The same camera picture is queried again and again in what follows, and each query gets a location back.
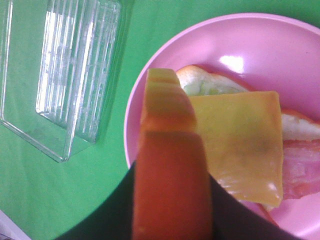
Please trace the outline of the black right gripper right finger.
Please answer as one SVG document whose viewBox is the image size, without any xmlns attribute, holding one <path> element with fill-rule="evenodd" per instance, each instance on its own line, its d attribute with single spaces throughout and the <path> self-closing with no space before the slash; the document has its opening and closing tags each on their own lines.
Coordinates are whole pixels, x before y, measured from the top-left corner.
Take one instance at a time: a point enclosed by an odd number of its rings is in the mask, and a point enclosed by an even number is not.
<svg viewBox="0 0 320 240">
<path fill-rule="evenodd" d="M 214 240 L 298 240 L 242 205 L 210 177 Z"/>
</svg>

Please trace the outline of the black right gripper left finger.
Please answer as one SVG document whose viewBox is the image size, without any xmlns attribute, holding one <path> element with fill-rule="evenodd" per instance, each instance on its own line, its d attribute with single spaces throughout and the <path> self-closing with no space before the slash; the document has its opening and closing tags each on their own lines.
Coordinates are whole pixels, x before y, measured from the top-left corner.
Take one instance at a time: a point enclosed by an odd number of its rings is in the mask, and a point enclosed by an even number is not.
<svg viewBox="0 0 320 240">
<path fill-rule="evenodd" d="M 135 165 L 116 189 L 89 216 L 58 240 L 130 240 L 132 238 Z"/>
</svg>

